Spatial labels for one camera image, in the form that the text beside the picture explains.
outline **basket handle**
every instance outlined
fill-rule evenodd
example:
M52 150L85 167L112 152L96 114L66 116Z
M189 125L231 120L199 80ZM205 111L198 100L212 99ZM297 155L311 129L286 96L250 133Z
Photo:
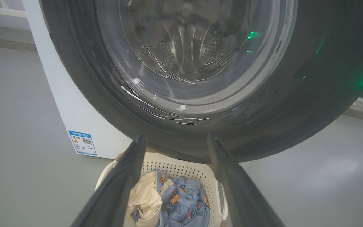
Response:
M221 188L218 187L218 180L215 180L215 188L216 188L216 192L218 192L216 194L216 199L218 200L218 210L219 210L219 216L221 217L221 220L226 220L226 217L228 216L228 203L226 202L226 195L225 195L225 190L223 189L223 186L221 184ZM219 190L222 190L222 194L223 194L223 209L221 210L221 199L219 197Z
M105 179L106 175L108 174L108 172L110 172L115 165L117 164L117 161L114 160L112 162L110 162L105 169L102 171L101 175L99 176L98 182L96 183L96 187L95 187L95 191L98 189L98 187L101 185L102 181Z

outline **laundry basket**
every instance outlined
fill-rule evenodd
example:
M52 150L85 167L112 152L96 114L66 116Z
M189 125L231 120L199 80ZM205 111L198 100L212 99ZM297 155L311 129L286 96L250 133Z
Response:
M117 161L113 161L102 171L95 190L99 187L107 173L112 170L116 164ZM162 171L170 179L185 177L186 179L193 179L200 182L201 187L205 189L208 198L210 208L209 227L220 227L221 221L226 220L226 217L228 216L228 205L226 203L225 192L222 186L221 188L218 187L218 185L221 184L218 184L218 180L216 180L213 171L208 165L181 161L169 158L162 154L146 152L141 176L150 171ZM221 200L219 197L220 189L223 194L223 209L221 208Z

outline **green led light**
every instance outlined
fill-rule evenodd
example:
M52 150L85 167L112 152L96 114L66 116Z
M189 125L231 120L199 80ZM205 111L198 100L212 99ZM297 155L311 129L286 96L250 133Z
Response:
M247 37L247 40L253 39L255 37L258 37L258 32L251 32Z

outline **perforated basket wall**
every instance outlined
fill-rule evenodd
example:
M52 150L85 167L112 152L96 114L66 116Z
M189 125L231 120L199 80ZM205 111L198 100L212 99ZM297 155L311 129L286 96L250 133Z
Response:
M217 191L218 181L207 165L181 161L161 154L146 152L141 176L154 170L164 172L171 179L185 177L186 179L200 182L208 197L210 208L209 227L219 227L221 225L221 205Z

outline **blue fabric with cartoon print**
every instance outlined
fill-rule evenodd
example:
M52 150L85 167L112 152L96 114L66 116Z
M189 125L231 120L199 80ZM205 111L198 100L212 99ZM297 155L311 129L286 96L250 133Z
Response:
M205 190L195 180L184 177L172 179L177 194L169 201L163 200L158 227L207 227L209 207Z
M164 172L161 171L153 171L157 172L157 192L160 193L160 188L162 187L163 183L166 181L166 175Z

